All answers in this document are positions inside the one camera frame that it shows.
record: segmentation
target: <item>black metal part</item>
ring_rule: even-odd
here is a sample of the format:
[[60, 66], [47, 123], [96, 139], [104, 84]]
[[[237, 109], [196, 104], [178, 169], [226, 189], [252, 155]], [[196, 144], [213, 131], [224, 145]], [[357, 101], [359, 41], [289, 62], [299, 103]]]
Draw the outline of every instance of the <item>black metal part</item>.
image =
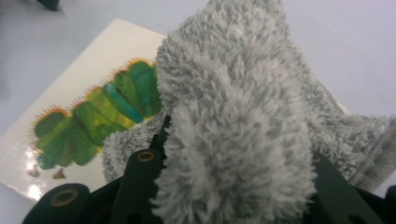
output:
[[[166, 117], [161, 131], [152, 138], [149, 149], [131, 155], [124, 176], [92, 192], [80, 184], [66, 184], [45, 194], [23, 223], [129, 223], [161, 224], [151, 209], [158, 187], [154, 180], [163, 168], [163, 144], [170, 125]], [[314, 153], [318, 177], [317, 193], [304, 214], [309, 224], [391, 224], [396, 223], [396, 187], [382, 199], [347, 183], [332, 163]]]
[[128, 160], [119, 193], [113, 208], [110, 223], [162, 224], [152, 215], [158, 187], [154, 180], [163, 168], [163, 159], [159, 150], [145, 149], [134, 153]]
[[314, 153], [313, 165], [318, 177], [317, 193], [312, 198], [304, 223], [315, 224], [381, 224], [383, 221], [347, 183], [332, 163]]
[[90, 191], [84, 185], [61, 185], [41, 198], [23, 224], [78, 223], [78, 216], [89, 197]]
[[51, 11], [58, 10], [59, 0], [37, 0], [37, 2]]

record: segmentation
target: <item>caterpillar picture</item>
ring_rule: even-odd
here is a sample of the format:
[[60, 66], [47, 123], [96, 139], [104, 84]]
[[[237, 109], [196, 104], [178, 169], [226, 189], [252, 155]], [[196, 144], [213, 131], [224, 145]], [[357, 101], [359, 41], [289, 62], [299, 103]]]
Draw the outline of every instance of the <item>caterpillar picture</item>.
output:
[[87, 164], [107, 136], [150, 119], [162, 107], [155, 63], [132, 61], [103, 86], [90, 88], [70, 112], [54, 106], [39, 116], [37, 164], [44, 170]]

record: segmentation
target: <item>screw hole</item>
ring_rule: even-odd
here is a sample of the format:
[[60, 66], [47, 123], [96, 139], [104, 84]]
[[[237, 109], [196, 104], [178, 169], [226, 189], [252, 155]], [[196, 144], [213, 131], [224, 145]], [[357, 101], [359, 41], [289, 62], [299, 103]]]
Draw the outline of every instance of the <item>screw hole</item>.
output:
[[149, 151], [141, 152], [137, 155], [137, 159], [140, 161], [151, 161], [154, 158], [154, 154]]
[[320, 162], [320, 161], [321, 161], [321, 157], [318, 154], [314, 153], [312, 162]]
[[64, 189], [52, 196], [50, 204], [56, 207], [64, 206], [73, 202], [77, 196], [78, 192], [76, 189]]
[[349, 221], [352, 224], [366, 224], [366, 222], [363, 220], [363, 218], [358, 217], [358, 216], [349, 216]]
[[143, 216], [142, 214], [134, 213], [128, 216], [126, 222], [128, 224], [140, 224], [143, 222]]

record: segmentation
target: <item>green caterpillar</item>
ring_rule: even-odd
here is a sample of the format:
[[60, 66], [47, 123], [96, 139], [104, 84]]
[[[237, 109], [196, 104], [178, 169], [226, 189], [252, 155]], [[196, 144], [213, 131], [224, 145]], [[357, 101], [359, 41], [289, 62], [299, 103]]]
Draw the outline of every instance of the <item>green caterpillar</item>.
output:
[[91, 88], [70, 113], [53, 107], [40, 116], [34, 125], [36, 161], [44, 170], [87, 164], [107, 136], [151, 118], [162, 107], [155, 63], [133, 61], [102, 87]]

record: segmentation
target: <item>fluffy gray fur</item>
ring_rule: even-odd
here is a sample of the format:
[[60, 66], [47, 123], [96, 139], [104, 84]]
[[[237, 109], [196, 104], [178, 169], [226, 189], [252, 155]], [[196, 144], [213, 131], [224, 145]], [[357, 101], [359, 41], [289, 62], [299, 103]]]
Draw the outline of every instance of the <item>fluffy gray fur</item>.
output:
[[[299, 223], [312, 150], [365, 189], [394, 170], [394, 118], [342, 113], [290, 42], [279, 1], [211, 1], [163, 41], [157, 68], [172, 116], [152, 200], [164, 223]], [[107, 181], [162, 120], [107, 138]]]

